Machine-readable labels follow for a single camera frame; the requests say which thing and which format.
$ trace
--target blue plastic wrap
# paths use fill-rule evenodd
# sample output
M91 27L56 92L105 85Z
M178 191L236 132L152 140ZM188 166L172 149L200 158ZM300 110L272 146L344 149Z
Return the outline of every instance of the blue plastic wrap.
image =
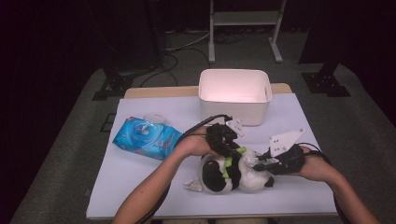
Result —
M130 117L113 143L124 150L163 161L174 149L181 133L173 127Z

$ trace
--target white shelf frame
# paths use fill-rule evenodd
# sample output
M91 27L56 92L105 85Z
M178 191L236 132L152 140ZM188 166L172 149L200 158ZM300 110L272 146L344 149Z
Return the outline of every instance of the white shelf frame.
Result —
M268 38L271 50L277 63L283 59L276 45L280 24L283 19L287 0L282 0L279 11L247 11L247 12L215 12L214 0L210 0L210 27L209 27L209 62L215 62L214 26L223 25L274 25L275 30L272 37Z

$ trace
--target plastic packaging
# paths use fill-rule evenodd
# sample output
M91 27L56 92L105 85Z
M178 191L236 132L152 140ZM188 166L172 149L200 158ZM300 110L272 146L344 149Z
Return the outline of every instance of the plastic packaging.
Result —
M130 117L113 143L124 150L163 161L174 149L181 132L173 127Z

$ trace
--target human arm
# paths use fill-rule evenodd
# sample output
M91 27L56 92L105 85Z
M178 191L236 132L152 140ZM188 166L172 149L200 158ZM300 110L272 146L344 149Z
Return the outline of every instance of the human arm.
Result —
M205 127L183 139L157 169L129 194L115 215L113 223L136 223L148 213L159 201L184 159L189 156L215 154L202 134L205 134Z
M302 147L302 149L304 152L310 150L307 147ZM325 182L332 189L341 210L351 223L379 223L347 179L321 157L305 157L305 165L296 175L309 180Z

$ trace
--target green part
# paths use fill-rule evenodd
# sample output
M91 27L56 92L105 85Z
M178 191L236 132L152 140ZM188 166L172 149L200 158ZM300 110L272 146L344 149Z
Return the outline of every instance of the green part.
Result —
M246 147L239 147L236 149L239 153L244 154L245 152L247 152L247 148ZM223 170L223 177L228 179L230 178L230 176L227 173L227 167L230 167L233 164L233 157L227 157L224 161L224 170Z

